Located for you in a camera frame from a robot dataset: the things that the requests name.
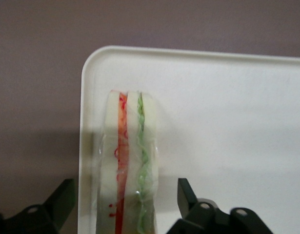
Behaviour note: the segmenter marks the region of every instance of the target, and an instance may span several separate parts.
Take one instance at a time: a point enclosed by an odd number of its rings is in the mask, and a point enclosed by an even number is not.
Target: mauve background
[[[300,0],[0,0],[6,217],[78,179],[81,70],[106,45],[300,57]]]

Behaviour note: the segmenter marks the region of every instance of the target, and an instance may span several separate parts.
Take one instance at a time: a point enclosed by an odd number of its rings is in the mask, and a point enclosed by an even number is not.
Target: plastic bag
[[[110,92],[99,161],[96,233],[156,233],[156,111],[148,94]]]

